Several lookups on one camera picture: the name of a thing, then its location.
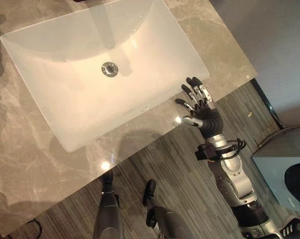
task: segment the chrome drain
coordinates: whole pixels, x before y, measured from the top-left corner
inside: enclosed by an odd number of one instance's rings
[[[108,77],[115,77],[119,72],[118,67],[113,62],[103,63],[103,65],[101,66],[101,70],[102,73]]]

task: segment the wire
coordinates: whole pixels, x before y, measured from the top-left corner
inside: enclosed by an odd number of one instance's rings
[[[38,222],[37,219],[33,219],[33,220],[27,222],[27,224],[29,224],[29,223],[36,223],[36,224],[37,224],[37,226],[38,226],[38,228],[39,228],[39,233],[38,233],[37,237],[35,237],[35,239],[39,239],[40,236],[41,236],[41,233],[42,233],[42,226],[41,226],[40,222]]]
[[[240,151],[246,146],[246,142],[243,140],[240,140],[239,138],[237,140],[229,140],[228,143],[233,143],[233,142],[237,142],[237,151],[236,153],[234,153],[232,156],[230,157],[226,157],[226,158],[221,158],[221,160],[226,160],[226,159],[231,159],[236,157],[237,155],[239,155]]]

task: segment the floor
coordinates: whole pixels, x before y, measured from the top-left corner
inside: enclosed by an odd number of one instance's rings
[[[257,145],[278,127],[251,83],[219,102],[225,121],[223,134],[247,141],[241,156],[267,214],[280,225],[288,215],[300,214],[280,206],[254,165],[251,155]],[[194,152],[203,138],[199,131],[181,125],[114,168],[114,186],[127,239],[153,239],[146,227],[142,193],[149,179],[157,181],[156,198],[186,220],[198,239],[242,238],[235,217],[219,194],[206,162],[198,162]],[[43,227],[41,239],[91,239],[100,199],[98,179],[37,217]],[[34,239],[35,224],[22,226],[11,239]]]

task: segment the sink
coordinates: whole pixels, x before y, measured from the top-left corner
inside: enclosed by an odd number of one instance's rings
[[[179,93],[187,76],[208,77],[162,0],[112,1],[1,41],[68,152]]]

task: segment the marble countertop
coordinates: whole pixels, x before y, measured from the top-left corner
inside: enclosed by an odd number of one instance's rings
[[[0,36],[106,1],[0,0]],[[165,0],[199,53],[217,101],[256,72],[208,0]],[[5,236],[177,126],[174,98],[68,153],[0,42],[0,233]]]

